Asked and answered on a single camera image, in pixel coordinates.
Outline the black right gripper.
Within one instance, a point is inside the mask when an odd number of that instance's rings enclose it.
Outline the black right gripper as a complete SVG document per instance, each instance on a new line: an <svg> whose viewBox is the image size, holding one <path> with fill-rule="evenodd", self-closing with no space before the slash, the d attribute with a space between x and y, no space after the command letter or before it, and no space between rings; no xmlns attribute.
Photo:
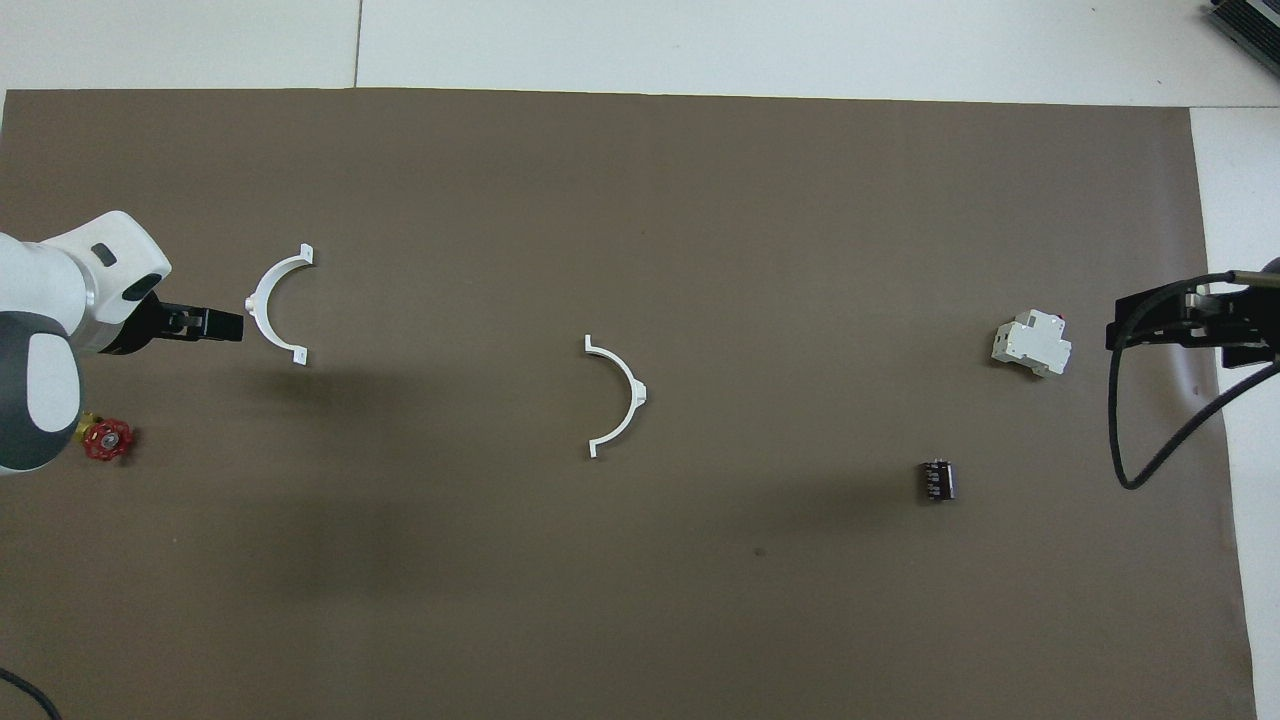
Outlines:
<svg viewBox="0 0 1280 720"><path fill-rule="evenodd" d="M1124 323L1156 290L1129 295L1114 304L1106 325L1105 348L1115 350ZM1206 286L1193 286L1158 301L1140 318L1124 343L1180 345L1184 348L1220 347L1222 369L1239 369L1280 359L1280 281L1254 281L1243 290L1215 296Z"/></svg>

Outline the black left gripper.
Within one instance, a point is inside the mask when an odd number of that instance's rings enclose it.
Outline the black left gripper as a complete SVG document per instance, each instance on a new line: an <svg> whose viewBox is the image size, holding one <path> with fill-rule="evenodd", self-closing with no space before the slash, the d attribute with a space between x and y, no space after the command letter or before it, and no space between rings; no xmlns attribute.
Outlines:
<svg viewBox="0 0 1280 720"><path fill-rule="evenodd" d="M154 340L241 342L243 337L244 316L241 314L166 304L151 292L140 301L116 336L99 354L134 354Z"/></svg>

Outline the white half-ring pipe clamp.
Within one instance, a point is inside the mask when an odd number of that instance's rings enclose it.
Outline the white half-ring pipe clamp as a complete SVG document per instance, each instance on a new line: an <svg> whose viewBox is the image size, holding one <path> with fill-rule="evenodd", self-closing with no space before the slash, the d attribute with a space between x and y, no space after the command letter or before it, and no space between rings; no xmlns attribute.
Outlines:
<svg viewBox="0 0 1280 720"><path fill-rule="evenodd" d="M315 250L310 243L301 243L298 251L274 263L259 278L253 291L244 299L244 310L253 319L259 333L273 346L287 351L291 361L298 366L308 364L308 348L296 345L279 336L270 315L273 293L280 282L293 272L315 265Z"/></svg>
<svg viewBox="0 0 1280 720"><path fill-rule="evenodd" d="M649 391L646 383L635 374L630 364L613 350L598 345L591 333L582 336L582 351L590 357L599 357L611 363L623 378L628 392L627 407L614 427L603 436L588 441L588 457L598 460L602 448L616 442L634 424L637 411L646 405Z"/></svg>

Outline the red and yellow valve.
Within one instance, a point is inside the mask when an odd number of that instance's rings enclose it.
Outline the red and yellow valve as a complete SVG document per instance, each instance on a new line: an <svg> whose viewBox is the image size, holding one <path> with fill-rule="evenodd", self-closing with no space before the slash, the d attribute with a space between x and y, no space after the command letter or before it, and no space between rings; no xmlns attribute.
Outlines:
<svg viewBox="0 0 1280 720"><path fill-rule="evenodd" d="M125 456L134 443L134 432L127 421L83 411L73 434L88 459L110 462Z"/></svg>

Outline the white circuit breaker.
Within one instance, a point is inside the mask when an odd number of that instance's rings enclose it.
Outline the white circuit breaker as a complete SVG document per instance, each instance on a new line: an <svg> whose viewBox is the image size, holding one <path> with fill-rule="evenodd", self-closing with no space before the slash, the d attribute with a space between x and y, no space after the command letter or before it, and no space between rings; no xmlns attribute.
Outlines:
<svg viewBox="0 0 1280 720"><path fill-rule="evenodd" d="M1073 343L1065 338L1062 316L1028 309L1000 325L989 356L997 363L1010 363L1048 378L1065 373Z"/></svg>

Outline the grey ribbed device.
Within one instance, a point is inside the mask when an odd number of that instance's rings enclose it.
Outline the grey ribbed device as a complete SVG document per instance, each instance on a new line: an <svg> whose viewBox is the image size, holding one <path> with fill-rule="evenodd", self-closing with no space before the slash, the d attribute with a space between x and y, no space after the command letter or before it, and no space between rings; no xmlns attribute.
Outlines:
<svg viewBox="0 0 1280 720"><path fill-rule="evenodd" d="M1280 73L1280 0L1210 0L1208 19L1252 58Z"/></svg>

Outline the brown table mat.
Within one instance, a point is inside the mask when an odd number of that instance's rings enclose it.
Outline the brown table mat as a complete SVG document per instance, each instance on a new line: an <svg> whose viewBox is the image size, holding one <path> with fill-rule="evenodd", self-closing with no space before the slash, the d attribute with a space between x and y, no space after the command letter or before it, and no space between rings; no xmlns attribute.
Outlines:
<svg viewBox="0 0 1280 720"><path fill-rule="evenodd" d="M1114 302L1207 268L1171 108L18 92L0 231L113 209L239 343L0 480L0 665L99 720L1251 720L1220 420L1143 489ZM996 329L1062 316L1042 378ZM630 429L623 357L649 395ZM922 500L920 464L957 498Z"/></svg>

